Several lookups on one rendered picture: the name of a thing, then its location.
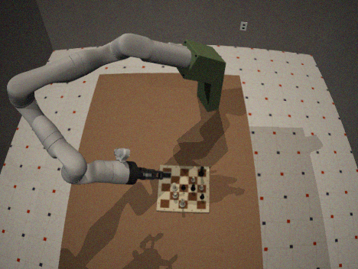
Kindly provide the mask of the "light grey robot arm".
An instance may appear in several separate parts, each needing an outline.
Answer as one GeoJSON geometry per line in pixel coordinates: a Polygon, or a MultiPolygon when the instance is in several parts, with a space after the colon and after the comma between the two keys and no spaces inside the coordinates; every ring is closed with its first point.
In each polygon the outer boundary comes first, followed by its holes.
{"type": "Polygon", "coordinates": [[[123,34],[96,49],[81,50],[20,73],[8,82],[7,92],[11,104],[32,127],[48,154],[63,164],[61,176],[68,183],[127,184],[129,165],[126,160],[130,156],[130,150],[116,148],[116,160],[95,160],[87,164],[83,155],[67,143],[55,124],[41,111],[34,91],[51,83],[72,82],[101,66],[129,57],[181,69],[188,67],[191,62],[191,52],[186,46],[153,41],[137,34],[123,34]]]}

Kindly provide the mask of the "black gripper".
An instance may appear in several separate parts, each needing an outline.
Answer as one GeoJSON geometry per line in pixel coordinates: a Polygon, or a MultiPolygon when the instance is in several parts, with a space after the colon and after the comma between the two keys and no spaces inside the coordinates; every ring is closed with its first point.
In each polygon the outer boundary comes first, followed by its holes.
{"type": "Polygon", "coordinates": [[[129,181],[127,182],[128,185],[135,184],[137,182],[137,179],[140,180],[171,179],[171,172],[155,171],[154,169],[146,169],[143,167],[138,167],[137,164],[133,161],[126,161],[126,162],[129,165],[129,181]],[[158,177],[156,177],[157,173],[158,173],[158,177]],[[139,177],[143,177],[143,178],[139,178],[139,177]]]}

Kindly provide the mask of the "chessboard with pieces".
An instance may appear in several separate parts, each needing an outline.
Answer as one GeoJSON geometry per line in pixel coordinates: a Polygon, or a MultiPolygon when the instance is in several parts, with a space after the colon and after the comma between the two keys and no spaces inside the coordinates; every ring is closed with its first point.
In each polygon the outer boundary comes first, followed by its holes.
{"type": "Polygon", "coordinates": [[[163,179],[158,182],[157,211],[165,212],[209,212],[210,211],[210,167],[204,167],[204,175],[199,176],[201,167],[160,165],[161,171],[170,171],[171,179],[163,179]],[[195,182],[191,182],[195,177],[195,182]],[[176,183],[177,191],[172,191],[172,183],[176,183]],[[195,191],[191,191],[192,184],[195,191]],[[185,190],[182,190],[185,185],[185,190]],[[199,190],[203,185],[203,190],[199,190]],[[173,198],[177,192],[177,198],[173,198]],[[201,199],[201,194],[204,199],[201,199]],[[185,207],[180,207],[184,198],[185,207]]]}

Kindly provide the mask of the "black chess piece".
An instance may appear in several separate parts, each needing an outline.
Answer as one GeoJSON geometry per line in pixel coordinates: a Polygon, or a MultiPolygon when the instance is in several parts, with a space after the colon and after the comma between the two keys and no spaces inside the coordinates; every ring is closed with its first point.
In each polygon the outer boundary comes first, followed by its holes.
{"type": "Polygon", "coordinates": [[[198,173],[199,176],[201,176],[201,177],[204,175],[203,169],[204,169],[204,167],[201,167],[201,168],[200,168],[200,172],[198,173]]]}

